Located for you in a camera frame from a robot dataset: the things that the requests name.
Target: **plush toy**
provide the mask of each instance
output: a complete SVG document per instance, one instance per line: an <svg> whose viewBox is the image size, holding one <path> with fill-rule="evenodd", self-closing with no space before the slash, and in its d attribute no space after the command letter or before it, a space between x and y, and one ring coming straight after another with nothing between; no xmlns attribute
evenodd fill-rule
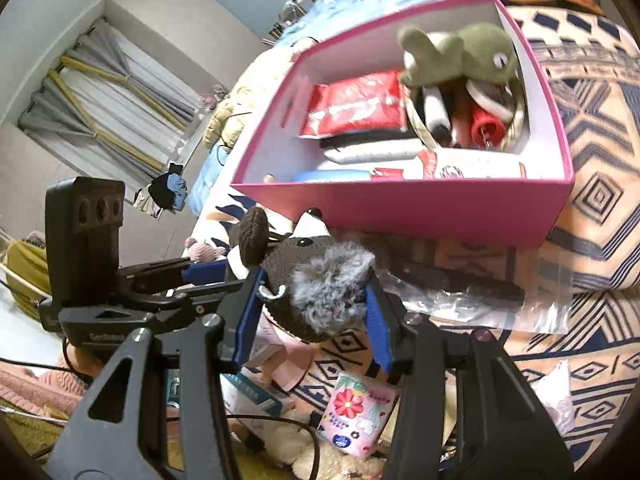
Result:
<svg viewBox="0 0 640 480"><path fill-rule="evenodd" d="M261 265L268 282L258 294L282 329L306 342L340 335L364 318L364 283L374 255L329 235L318 209L304 213L293 234L270 233L267 215L252 207L229 235L227 278L244 279Z"/></svg>
<svg viewBox="0 0 640 480"><path fill-rule="evenodd" d="M433 86L464 76L504 84L518 69L518 56L509 35L493 23L467 25L455 34L431 32L413 25L398 32L406 70L402 84Z"/></svg>
<svg viewBox="0 0 640 480"><path fill-rule="evenodd" d="M287 418L308 424L308 414L293 410ZM358 458L347 455L323 438L320 443L318 480L372 480L382 473L385 462L379 458ZM314 445L306 430L293 424L270 422L264 439L264 449L277 463L290 465L293 474L307 480L314 460Z"/></svg>
<svg viewBox="0 0 640 480"><path fill-rule="evenodd" d="M206 147L211 149L221 139L222 149L231 152L252 112L271 98L300 53L315 44L312 38L301 38L293 46L261 53L213 111L203 136Z"/></svg>
<svg viewBox="0 0 640 480"><path fill-rule="evenodd" d="M215 262L225 254L224 247L215 247L205 242L199 242L193 237L189 237L184 241L184 248L187 249L187 256L190 257L191 261L197 264Z"/></svg>

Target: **black metal bracket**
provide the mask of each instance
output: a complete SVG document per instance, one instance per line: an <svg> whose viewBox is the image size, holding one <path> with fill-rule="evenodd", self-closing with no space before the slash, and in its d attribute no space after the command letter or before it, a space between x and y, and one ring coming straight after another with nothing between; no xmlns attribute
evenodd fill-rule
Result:
<svg viewBox="0 0 640 480"><path fill-rule="evenodd" d="M427 316L407 312L372 278L367 331L378 363L404 374L384 480L562 480L574 474L546 409L489 330L440 330ZM440 470L447 368L456 373L457 453L456 465Z"/></svg>
<svg viewBox="0 0 640 480"><path fill-rule="evenodd" d="M207 314L176 332L134 330L78 404L47 474L54 480L238 479L218 377L224 325ZM182 379L185 471L169 467L166 455L166 371L175 367Z"/></svg>

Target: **stuffed bear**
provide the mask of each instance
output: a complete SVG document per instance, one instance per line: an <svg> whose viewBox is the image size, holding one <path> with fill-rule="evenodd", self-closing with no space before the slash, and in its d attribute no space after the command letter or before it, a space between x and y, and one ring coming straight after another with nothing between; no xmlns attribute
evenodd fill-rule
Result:
<svg viewBox="0 0 640 480"><path fill-rule="evenodd" d="M252 112L270 99L300 53L315 44L312 38L301 38L293 46L278 46L261 53L213 111L203 136L206 147L211 149L221 139L222 149L230 152Z"/></svg>
<svg viewBox="0 0 640 480"><path fill-rule="evenodd" d="M308 424L309 415L299 410L286 414L299 422ZM324 438L319 437L320 467L318 480L348 480L360 478L370 480L377 478L385 466L380 458L358 458L344 454ZM277 463L290 465L293 474L301 480L307 480L314 461L314 445L306 430L293 424L270 422L266 428L264 449Z"/></svg>
<svg viewBox="0 0 640 480"><path fill-rule="evenodd" d="M244 279L262 266L268 282L258 288L268 313L283 330L305 342L340 335L364 318L364 283L374 255L356 242L338 242L321 212L304 213L289 237L269 231L254 206L229 235L227 279Z"/></svg>

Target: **red snack bag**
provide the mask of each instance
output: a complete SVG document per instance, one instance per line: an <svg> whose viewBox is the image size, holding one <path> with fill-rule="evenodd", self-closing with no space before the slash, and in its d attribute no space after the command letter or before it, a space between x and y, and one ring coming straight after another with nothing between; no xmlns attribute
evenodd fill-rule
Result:
<svg viewBox="0 0 640 480"><path fill-rule="evenodd" d="M316 85L300 137L321 139L372 130L406 131L398 72L379 72Z"/></svg>

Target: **curtain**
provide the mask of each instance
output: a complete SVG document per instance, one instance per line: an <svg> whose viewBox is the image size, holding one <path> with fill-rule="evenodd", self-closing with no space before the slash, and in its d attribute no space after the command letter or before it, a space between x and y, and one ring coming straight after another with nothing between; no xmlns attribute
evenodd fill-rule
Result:
<svg viewBox="0 0 640 480"><path fill-rule="evenodd" d="M136 61L132 43L112 29L104 19L94 23L88 34L78 37L73 48L60 57L62 65L105 80L123 85L143 100L149 107L180 129L193 121L198 103L170 95L153 75L153 67L147 61L146 70Z"/></svg>
<svg viewBox="0 0 640 480"><path fill-rule="evenodd" d="M50 70L18 126L79 173L124 181L133 202L169 162L188 160L197 145L188 141L200 120L200 96L104 21L92 34L104 27L113 42L105 57L127 66L127 81L91 70Z"/></svg>

